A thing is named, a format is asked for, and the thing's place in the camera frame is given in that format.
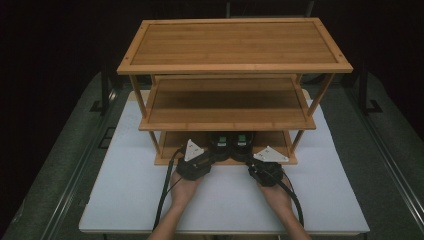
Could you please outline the person's right hand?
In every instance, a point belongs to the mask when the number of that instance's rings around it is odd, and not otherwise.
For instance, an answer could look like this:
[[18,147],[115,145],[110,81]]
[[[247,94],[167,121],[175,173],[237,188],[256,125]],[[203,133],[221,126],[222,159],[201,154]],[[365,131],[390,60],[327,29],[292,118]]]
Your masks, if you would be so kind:
[[292,211],[292,202],[288,193],[280,186],[264,187],[258,185],[266,202],[275,213],[289,213]]

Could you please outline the person's left hand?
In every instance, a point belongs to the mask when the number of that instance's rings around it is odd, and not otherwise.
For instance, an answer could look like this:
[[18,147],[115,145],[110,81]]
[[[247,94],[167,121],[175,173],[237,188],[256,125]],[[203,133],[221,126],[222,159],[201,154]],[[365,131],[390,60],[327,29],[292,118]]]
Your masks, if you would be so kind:
[[184,179],[176,171],[171,176],[171,197],[172,208],[184,210],[194,197],[198,186],[201,184],[203,178],[191,181]]

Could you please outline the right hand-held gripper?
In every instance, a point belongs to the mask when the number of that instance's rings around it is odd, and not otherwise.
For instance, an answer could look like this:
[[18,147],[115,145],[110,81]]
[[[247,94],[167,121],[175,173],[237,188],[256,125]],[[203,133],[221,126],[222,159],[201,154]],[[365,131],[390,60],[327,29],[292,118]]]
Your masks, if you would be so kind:
[[276,185],[284,176],[282,163],[289,158],[270,146],[247,158],[249,174],[264,187]]

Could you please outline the wooden three-tier shoe rack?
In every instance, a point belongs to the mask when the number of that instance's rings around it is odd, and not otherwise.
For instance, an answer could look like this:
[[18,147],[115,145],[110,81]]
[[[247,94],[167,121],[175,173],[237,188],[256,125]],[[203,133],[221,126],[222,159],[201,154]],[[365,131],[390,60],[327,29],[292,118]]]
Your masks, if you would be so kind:
[[218,132],[241,131],[254,133],[254,151],[272,147],[294,165],[322,99],[306,98],[302,76],[323,75],[326,89],[351,70],[318,18],[145,20],[117,69],[152,79],[135,97],[158,165],[189,140],[206,148]]

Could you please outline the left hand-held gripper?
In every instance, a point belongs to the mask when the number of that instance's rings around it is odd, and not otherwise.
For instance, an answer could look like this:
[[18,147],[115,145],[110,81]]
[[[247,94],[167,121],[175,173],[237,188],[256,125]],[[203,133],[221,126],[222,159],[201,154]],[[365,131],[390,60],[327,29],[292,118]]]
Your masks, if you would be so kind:
[[208,174],[213,163],[211,152],[204,150],[189,139],[185,146],[184,156],[178,160],[176,172],[186,180],[195,181]]

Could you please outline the black metal stand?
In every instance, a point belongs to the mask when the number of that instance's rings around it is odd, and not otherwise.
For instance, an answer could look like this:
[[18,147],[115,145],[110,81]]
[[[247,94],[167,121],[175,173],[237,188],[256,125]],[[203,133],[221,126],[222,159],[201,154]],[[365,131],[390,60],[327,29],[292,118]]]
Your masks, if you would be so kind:
[[362,66],[359,74],[358,105],[361,112],[368,116],[370,113],[382,113],[383,110],[376,100],[368,99],[368,71]]
[[99,112],[101,116],[107,113],[112,101],[113,90],[116,88],[116,83],[116,73],[108,65],[103,65],[100,71],[100,99],[92,104],[90,108],[91,112]]

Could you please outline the black sandal with teal straps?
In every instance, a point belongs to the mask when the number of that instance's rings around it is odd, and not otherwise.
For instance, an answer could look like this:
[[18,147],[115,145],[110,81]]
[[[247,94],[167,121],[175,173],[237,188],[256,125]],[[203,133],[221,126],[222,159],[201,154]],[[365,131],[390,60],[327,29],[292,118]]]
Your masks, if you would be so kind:
[[226,161],[231,154],[228,135],[224,132],[211,132],[209,134],[209,151],[214,162]]
[[238,162],[244,162],[253,156],[254,132],[237,132],[232,140],[231,157]]

